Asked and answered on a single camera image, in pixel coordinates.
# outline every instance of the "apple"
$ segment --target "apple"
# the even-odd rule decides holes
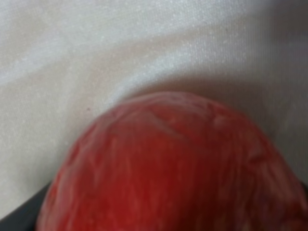
[[[244,115],[184,92],[122,102],[76,141],[37,231],[307,231],[299,181]]]

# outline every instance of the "white cloth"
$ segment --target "white cloth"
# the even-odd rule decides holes
[[[308,1],[1,0],[0,218],[119,100],[187,90],[250,116],[308,182]]]

